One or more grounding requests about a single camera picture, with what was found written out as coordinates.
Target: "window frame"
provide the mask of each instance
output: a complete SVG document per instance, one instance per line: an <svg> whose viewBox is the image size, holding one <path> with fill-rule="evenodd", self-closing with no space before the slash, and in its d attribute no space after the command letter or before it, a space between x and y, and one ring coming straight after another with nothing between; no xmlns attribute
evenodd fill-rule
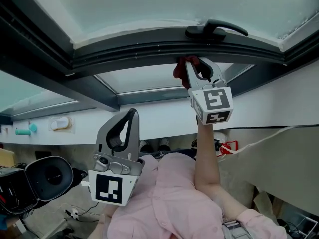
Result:
<svg viewBox="0 0 319 239"><path fill-rule="evenodd" d="M185 98L188 92L170 88L116 94L96 77L99 73L177 63L188 55L254 65L229 81L233 96L237 96L319 58L319 30L287 51L230 31L223 41L190 39L185 35L186 27L125 33L75 50L70 38L34 0L0 0L0 29L4 37L1 70L85 103L83 109L97 107L112 112L124 104ZM59 109L43 116L52 113L59 113Z"/></svg>

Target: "window handle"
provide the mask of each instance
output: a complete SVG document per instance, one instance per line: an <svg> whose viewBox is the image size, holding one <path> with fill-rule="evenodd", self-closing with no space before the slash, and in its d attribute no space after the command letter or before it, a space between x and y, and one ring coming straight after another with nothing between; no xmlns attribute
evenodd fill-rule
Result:
<svg viewBox="0 0 319 239"><path fill-rule="evenodd" d="M227 32L219 27L228 28L234 30L242 35L248 36L248 32L234 24L210 19L205 26L189 26L186 29L185 35L191 39L212 39L222 41Z"/></svg>

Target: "floor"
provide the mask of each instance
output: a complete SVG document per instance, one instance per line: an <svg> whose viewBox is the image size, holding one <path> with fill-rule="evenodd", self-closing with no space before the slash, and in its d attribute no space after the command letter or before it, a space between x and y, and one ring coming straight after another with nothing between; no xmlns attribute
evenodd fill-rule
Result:
<svg viewBox="0 0 319 239"><path fill-rule="evenodd" d="M196 134L171 137L169 139L171 149L191 148L191 143L196 139ZM150 144L156 149L159 140L150 140ZM92 153L94 145L68 145L68 146L47 146L47 145L17 145L5 144L5 149L16 153L18 162L30 163L35 160L35 151L50 151L52 155L64 157L73 167L89 170L93 167ZM227 166L220 163L221 181L224 188L238 201L250 207L253 197L253 186L245 181L238 179ZM42 208L36 209L34 213L25 219L27 226L38 236L44 236L53 229L64 217L67 217L64 210L72 211L72 208L82 213L91 206L93 202L88 191L88 187L81 185L71 189L67 194L49 202ZM103 209L103 204L92 208L90 213L80 217L82 221L98 220L99 213ZM94 229L96 222L69 221L70 226L75 230L75 234L81 238L87 238Z"/></svg>

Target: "pink shirt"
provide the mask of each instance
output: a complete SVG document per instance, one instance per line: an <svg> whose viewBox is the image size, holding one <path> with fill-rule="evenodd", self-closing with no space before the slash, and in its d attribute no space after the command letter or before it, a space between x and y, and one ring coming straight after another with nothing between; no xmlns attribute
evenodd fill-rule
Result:
<svg viewBox="0 0 319 239"><path fill-rule="evenodd" d="M194 186L195 161L171 153L157 162L145 161L131 200L114 212L108 239L223 239L222 210ZM238 221L257 238L287 238L285 229L254 210L246 210Z"/></svg>

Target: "teal object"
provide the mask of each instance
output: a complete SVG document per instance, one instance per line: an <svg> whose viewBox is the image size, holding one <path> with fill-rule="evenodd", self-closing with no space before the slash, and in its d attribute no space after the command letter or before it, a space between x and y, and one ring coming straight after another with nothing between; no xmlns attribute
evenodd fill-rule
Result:
<svg viewBox="0 0 319 239"><path fill-rule="evenodd" d="M31 131L30 130L19 130L17 129L15 131L16 135L31 135Z"/></svg>
<svg viewBox="0 0 319 239"><path fill-rule="evenodd" d="M30 129L32 132L35 133L38 128L37 128L37 126L36 126L35 124L30 124L30 125L29 125L29 129Z"/></svg>

